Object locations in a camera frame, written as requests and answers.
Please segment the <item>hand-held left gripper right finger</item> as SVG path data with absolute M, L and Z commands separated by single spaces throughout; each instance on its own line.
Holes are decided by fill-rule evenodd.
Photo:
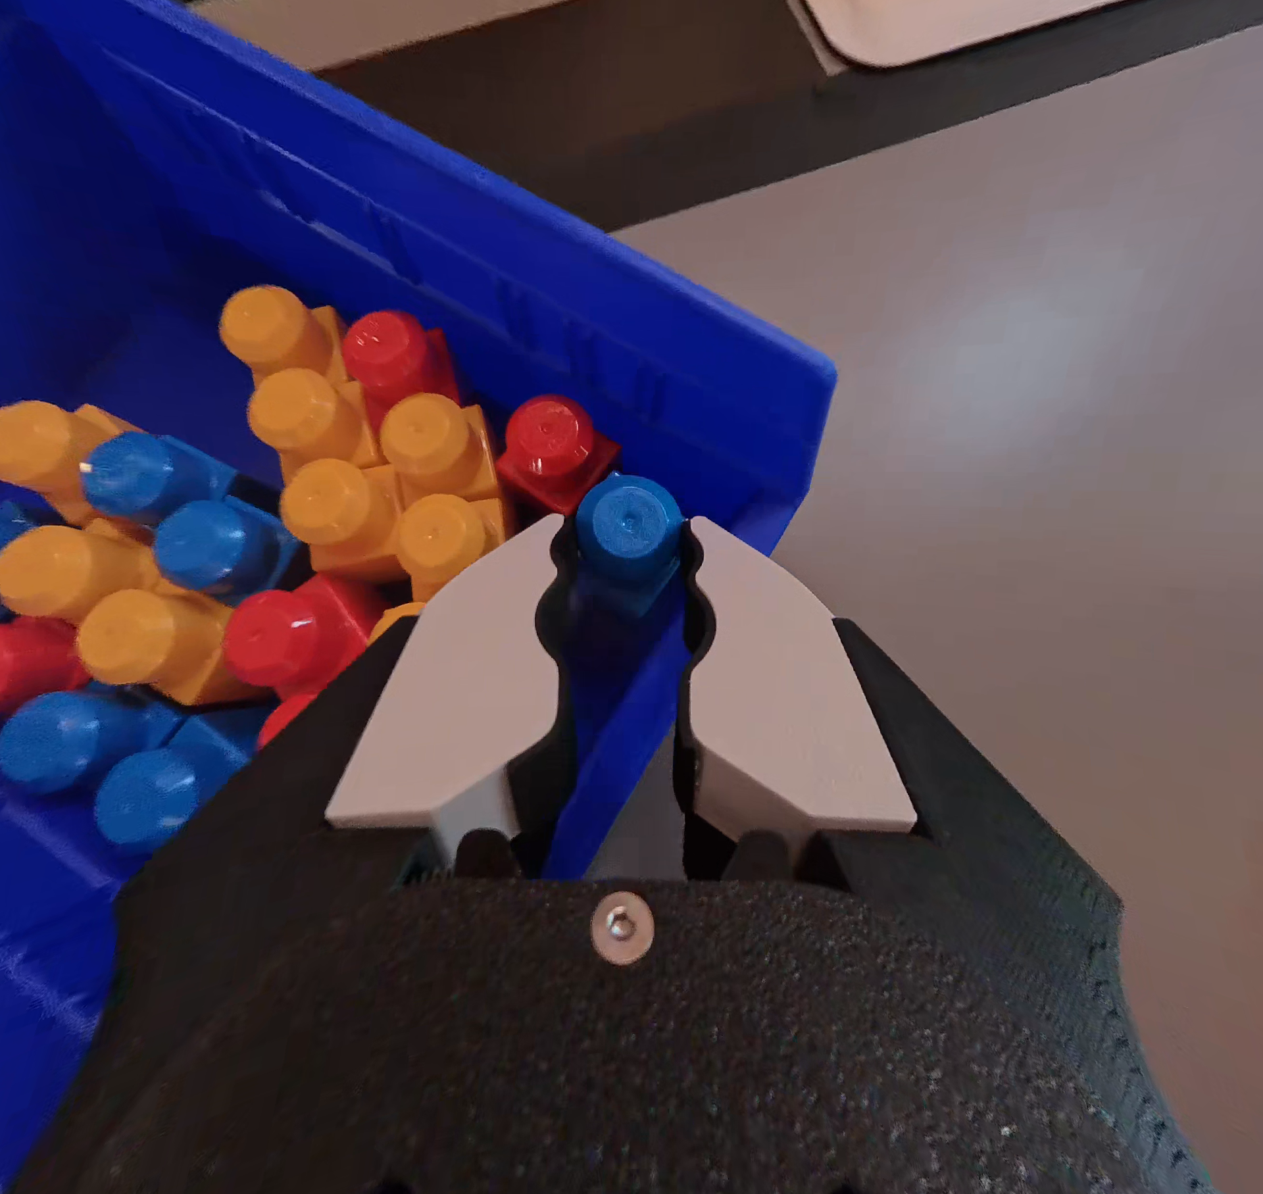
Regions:
M 675 791 L 687 850 L 776 832 L 907 835 L 918 811 L 829 607 L 717 521 L 684 536 Z

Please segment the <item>pile of mega blocks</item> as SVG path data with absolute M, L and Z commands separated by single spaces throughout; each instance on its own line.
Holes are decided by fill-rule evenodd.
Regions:
M 95 798 L 118 850 L 176 834 L 375 635 L 504 545 L 517 504 L 570 513 L 621 447 L 572 397 L 499 445 L 446 335 L 403 310 L 345 326 L 279 285 L 219 332 L 283 488 L 96 406 L 2 408 L 2 775 Z

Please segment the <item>blue plastic bin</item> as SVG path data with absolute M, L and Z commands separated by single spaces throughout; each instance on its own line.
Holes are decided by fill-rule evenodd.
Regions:
M 2 0 L 2 403 L 91 403 L 265 477 L 217 312 L 276 284 L 448 333 L 504 422 L 563 394 L 636 474 L 770 553 L 838 372 L 818 351 L 171 0 Z M 112 983 L 167 1018 L 423 844 L 323 823 L 371 651 L 143 867 L 91 807 L 2 793 L 2 1190 L 54 1192 Z

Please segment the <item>blue mega block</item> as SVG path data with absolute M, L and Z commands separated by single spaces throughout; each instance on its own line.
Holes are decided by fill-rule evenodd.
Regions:
M 645 475 L 611 474 L 577 507 L 577 585 L 584 601 L 646 617 L 680 568 L 684 511 Z

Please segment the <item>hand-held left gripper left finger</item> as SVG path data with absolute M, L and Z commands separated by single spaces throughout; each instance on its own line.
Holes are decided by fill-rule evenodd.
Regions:
M 574 523 L 549 514 L 428 601 L 327 804 L 336 828 L 430 830 L 442 862 L 494 828 L 542 871 L 577 789 L 561 637 Z

